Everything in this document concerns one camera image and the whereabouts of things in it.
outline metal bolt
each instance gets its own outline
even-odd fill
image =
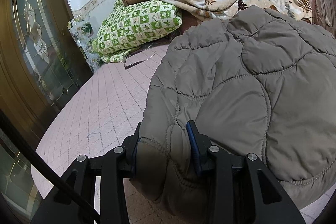
[[[209,147],[209,150],[210,150],[211,152],[216,153],[216,152],[219,151],[219,147],[216,146],[216,145],[211,145],[211,146]]]
[[[124,151],[124,149],[121,146],[117,146],[115,149],[113,149],[113,151],[117,154],[121,153]]]
[[[79,161],[79,162],[85,161],[85,159],[86,159],[86,156],[85,156],[85,155],[79,155],[79,156],[77,157],[77,161]]]
[[[257,155],[253,153],[249,153],[247,157],[249,158],[249,160],[256,160],[258,158]]]

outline green checkered pillow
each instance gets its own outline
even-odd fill
[[[103,21],[93,50],[104,62],[122,62],[130,51],[175,31],[182,24],[177,7],[149,0],[125,7],[116,0],[113,12]]]

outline gray puffer jacket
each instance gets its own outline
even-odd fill
[[[336,181],[336,40],[320,26],[256,6],[176,37],[157,68],[133,185],[180,218],[205,220],[185,125],[236,155],[255,153],[298,208]]]

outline grid pattern mat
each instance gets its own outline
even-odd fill
[[[126,64],[149,60],[125,70],[122,63],[103,65],[68,102],[46,131],[37,153],[62,175],[81,154],[104,155],[132,135],[143,118],[151,78],[166,54],[168,45],[147,49],[127,59]],[[33,180],[45,198],[53,185],[33,166]],[[185,224],[159,210],[124,180],[126,203],[131,224]],[[311,224],[329,201],[336,185],[320,199],[301,210]],[[95,208],[99,211],[100,178],[95,190]]]

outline blue gripper pad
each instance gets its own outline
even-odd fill
[[[189,141],[190,141],[190,148],[191,148],[191,156],[194,164],[194,169],[196,171],[196,174],[200,176],[202,174],[202,167],[201,167],[201,154],[197,146],[197,142],[195,139],[194,132],[192,130],[190,122],[194,121],[189,121],[187,122],[186,129],[188,132],[189,136]]]

